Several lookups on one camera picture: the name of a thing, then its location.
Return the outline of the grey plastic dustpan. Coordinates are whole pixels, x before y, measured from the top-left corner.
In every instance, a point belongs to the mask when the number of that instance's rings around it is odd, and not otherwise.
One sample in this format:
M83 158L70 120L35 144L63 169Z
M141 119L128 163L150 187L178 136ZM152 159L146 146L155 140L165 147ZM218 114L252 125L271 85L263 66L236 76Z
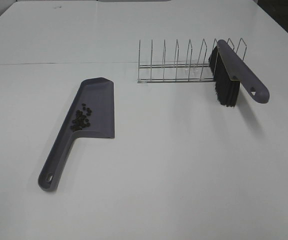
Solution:
M75 117L75 111L81 108L81 103L86 103L92 110L91 126L73 132L70 130L71 121ZM57 189L70 149L76 139L114 137L114 83L104 77L82 81L40 172L39 187L46 192Z

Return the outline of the pile of coffee beans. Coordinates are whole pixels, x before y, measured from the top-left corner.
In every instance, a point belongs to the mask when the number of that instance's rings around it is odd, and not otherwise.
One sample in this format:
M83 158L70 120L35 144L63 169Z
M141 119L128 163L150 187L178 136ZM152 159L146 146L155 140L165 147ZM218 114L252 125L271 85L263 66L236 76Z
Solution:
M81 103L81 108L75 111L75 117L71 121L70 130L73 132L81 131L91 126L90 117L92 110L87 106L86 103Z

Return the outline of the grey hand brush black bristles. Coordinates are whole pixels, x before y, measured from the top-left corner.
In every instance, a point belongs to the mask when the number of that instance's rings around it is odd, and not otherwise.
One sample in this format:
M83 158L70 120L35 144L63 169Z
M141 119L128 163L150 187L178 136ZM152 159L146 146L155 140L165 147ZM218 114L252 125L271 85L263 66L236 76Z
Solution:
M220 39L209 57L209 67L215 81L215 92L219 103L234 107L240 86L252 99L260 104L269 101L269 90L255 73L236 54L227 41Z

